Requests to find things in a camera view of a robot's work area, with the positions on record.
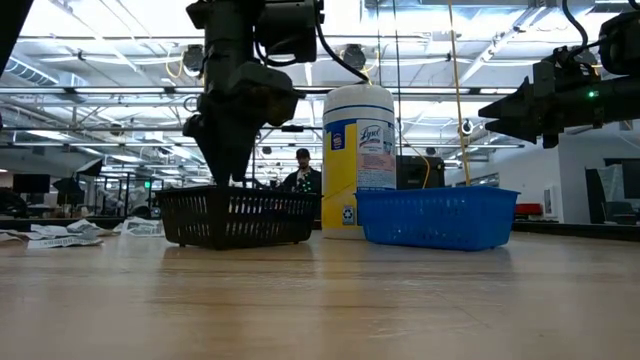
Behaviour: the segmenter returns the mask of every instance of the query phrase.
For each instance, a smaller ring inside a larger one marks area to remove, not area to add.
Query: person
[[[298,171],[287,176],[283,183],[284,189],[293,192],[321,194],[322,173],[309,165],[311,160],[309,150],[298,149],[296,159],[298,160]]]

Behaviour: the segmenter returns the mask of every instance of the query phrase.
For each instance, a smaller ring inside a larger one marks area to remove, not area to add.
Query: lysol logo
[[[360,147],[363,147],[367,144],[379,144],[380,143],[380,132],[382,128],[379,125],[371,125],[360,131]]]

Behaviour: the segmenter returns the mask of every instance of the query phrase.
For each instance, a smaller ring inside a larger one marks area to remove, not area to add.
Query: cap
[[[296,159],[300,159],[300,158],[311,158],[311,154],[309,153],[309,150],[307,149],[298,149],[298,151],[296,151]]]

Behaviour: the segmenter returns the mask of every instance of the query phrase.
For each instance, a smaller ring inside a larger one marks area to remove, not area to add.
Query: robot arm
[[[486,129],[534,144],[542,136],[543,146],[552,148],[567,127],[601,128],[640,117],[640,11],[634,8],[605,22],[597,42],[556,49],[535,64],[533,83],[527,77],[515,93],[480,109],[479,116],[498,119]],[[577,59],[595,46],[603,68],[622,77],[603,81],[591,64]]]
[[[242,181],[260,128],[294,117],[305,95],[260,60],[271,66],[315,61],[323,7],[323,0],[199,0],[187,8],[205,32],[205,92],[183,132],[195,138],[218,186],[228,186],[231,176]],[[254,58],[258,44],[266,51],[258,51],[262,59]],[[294,59],[269,59],[281,54]]]

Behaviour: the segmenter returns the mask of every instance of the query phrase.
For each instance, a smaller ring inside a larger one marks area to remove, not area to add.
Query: paper
[[[48,240],[32,240],[29,241],[27,249],[52,249],[70,246],[97,246],[102,244],[100,239],[83,239],[81,236],[64,237]]]
[[[31,231],[36,232],[40,235],[44,236],[69,236],[71,235],[67,228],[62,226],[42,226],[42,225],[31,225]]]
[[[67,226],[67,230],[70,233],[86,233],[93,232],[96,236],[112,236],[113,231],[105,230],[94,223],[90,223],[87,220],[76,221],[73,224]]]
[[[164,236],[164,226],[162,221],[134,217],[124,222],[122,234],[138,237],[161,237]]]
[[[20,241],[20,242],[22,242],[22,239],[20,239],[19,237],[15,236],[15,235],[10,235],[8,233],[0,233],[0,243],[8,242],[8,241]]]

